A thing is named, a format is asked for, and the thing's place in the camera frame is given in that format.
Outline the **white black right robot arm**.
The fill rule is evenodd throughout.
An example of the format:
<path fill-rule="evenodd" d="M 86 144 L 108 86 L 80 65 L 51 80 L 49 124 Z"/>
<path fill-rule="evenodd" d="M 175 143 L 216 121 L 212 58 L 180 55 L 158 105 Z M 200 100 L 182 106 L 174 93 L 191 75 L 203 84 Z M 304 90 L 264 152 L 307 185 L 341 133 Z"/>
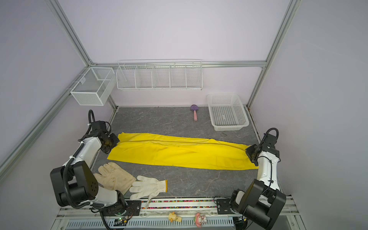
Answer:
<path fill-rule="evenodd" d="M 246 227 L 251 222 L 265 230 L 273 228 L 287 200 L 278 184 L 277 164 L 280 162 L 280 153 L 275 147 L 278 138 L 279 130 L 270 128 L 258 145 L 246 149 L 251 163 L 258 167 L 257 178 L 246 191 L 235 190 L 231 198 L 215 197 L 218 214 L 238 213 Z"/>

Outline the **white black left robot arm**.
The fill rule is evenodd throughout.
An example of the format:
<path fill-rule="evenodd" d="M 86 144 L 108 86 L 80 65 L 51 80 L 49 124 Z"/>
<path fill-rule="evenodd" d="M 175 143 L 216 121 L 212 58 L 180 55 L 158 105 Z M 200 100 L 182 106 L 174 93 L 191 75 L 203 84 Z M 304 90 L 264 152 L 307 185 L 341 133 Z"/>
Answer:
<path fill-rule="evenodd" d="M 110 153 L 119 143 L 110 123 L 96 120 L 93 110 L 89 110 L 88 129 L 79 143 L 69 160 L 50 173 L 57 203 L 74 209 L 90 206 L 105 215 L 124 214 L 127 203 L 121 192 L 99 186 L 91 171 L 95 156 Z"/>

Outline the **yellow trousers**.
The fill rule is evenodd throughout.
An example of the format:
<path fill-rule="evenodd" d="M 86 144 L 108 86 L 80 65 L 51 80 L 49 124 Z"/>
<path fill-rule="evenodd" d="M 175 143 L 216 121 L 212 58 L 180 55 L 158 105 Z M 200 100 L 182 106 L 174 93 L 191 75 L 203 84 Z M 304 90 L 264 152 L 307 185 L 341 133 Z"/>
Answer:
<path fill-rule="evenodd" d="M 108 160 L 155 166 L 207 170 L 256 170 L 247 145 L 214 139 L 172 137 L 150 133 L 121 133 Z"/>

